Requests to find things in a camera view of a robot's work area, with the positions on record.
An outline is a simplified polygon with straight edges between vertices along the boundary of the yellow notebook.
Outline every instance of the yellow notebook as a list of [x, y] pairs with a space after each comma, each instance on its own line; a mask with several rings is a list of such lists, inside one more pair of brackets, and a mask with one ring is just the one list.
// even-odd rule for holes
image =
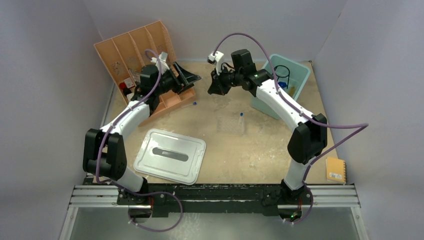
[[344, 160], [327, 157], [327, 181], [338, 184], [346, 184], [346, 162]]

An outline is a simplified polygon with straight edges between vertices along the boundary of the table surface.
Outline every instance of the table surface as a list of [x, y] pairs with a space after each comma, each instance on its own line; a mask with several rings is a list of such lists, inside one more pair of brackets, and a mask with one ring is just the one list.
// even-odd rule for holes
[[[195, 83], [197, 105], [176, 109], [152, 122], [138, 127], [126, 140], [127, 165], [133, 164], [146, 133], [150, 129], [160, 129], [182, 134], [206, 142], [206, 151], [198, 175], [198, 184], [278, 184], [287, 174], [291, 157], [287, 151], [291, 132], [282, 120], [276, 120], [250, 106], [251, 94], [241, 87], [233, 87], [225, 96], [209, 95], [214, 66], [203, 62], [179, 62], [187, 71], [200, 75]], [[315, 75], [309, 62], [303, 64], [311, 69], [311, 74], [300, 93], [297, 102], [309, 111], [324, 112]], [[106, 122], [110, 122], [126, 104], [119, 92], [114, 93], [109, 105]], [[217, 131], [218, 117], [238, 117], [244, 114], [245, 133], [234, 135]], [[333, 146], [333, 138], [328, 130], [328, 147]], [[326, 180], [326, 158], [337, 157], [331, 151], [311, 168], [306, 182], [328, 184]], [[150, 183], [172, 183], [155, 176], [144, 176]]]

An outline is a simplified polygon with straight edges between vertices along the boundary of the white wall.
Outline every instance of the white wall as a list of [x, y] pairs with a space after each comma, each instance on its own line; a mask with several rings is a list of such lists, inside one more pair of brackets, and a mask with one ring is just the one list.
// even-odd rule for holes
[[57, 239], [112, 81], [82, 0], [0, 2], [0, 239]]
[[[424, 235], [423, 9], [349, 0], [314, 65], [329, 122], [369, 122], [337, 153], [375, 240]], [[335, 141], [347, 134], [332, 131]]]
[[[253, 35], [269, 54], [307, 61], [324, 44], [347, 0], [84, 0], [104, 39], [162, 20], [179, 60], [205, 61], [219, 40], [233, 32]], [[230, 56], [249, 39], [230, 38], [220, 48]]]

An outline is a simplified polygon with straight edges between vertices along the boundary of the white label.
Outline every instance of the white label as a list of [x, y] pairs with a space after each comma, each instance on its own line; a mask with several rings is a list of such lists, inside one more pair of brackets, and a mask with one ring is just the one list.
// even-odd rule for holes
[[342, 179], [342, 175], [334, 173], [334, 172], [330, 172], [330, 178], [335, 178], [335, 179]]
[[126, 87], [129, 89], [135, 86], [133, 80], [131, 80], [130, 77], [126, 78], [123, 82], [125, 83]]

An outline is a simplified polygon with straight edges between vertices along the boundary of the light green plastic container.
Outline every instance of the light green plastic container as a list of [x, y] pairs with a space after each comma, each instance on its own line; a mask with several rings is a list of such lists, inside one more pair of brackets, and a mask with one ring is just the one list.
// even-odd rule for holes
[[[294, 87], [292, 97], [296, 101], [299, 95], [301, 94], [301, 91], [304, 88], [304, 85], [308, 80], [309, 75], [311, 74], [311, 70], [305, 65], [292, 61], [278, 54], [272, 54], [270, 56], [270, 59], [274, 67], [278, 65], [284, 65], [288, 69], [290, 69], [290, 81], [288, 82], [288, 89], [284, 88], [284, 91], [290, 94], [290, 90]], [[271, 75], [273, 74], [268, 61], [266, 61], [262, 69], [267, 70]], [[275, 70], [275, 72], [279, 76], [286, 76], [289, 71], [287, 71], [285, 67], [280, 66]], [[280, 77], [278, 81], [287, 83], [287, 78]], [[264, 114], [267, 114], [275, 119], [280, 119], [280, 117], [268, 105], [266, 105], [263, 101], [257, 99], [256, 97], [251, 98], [250, 105], [253, 108], [263, 112]]]

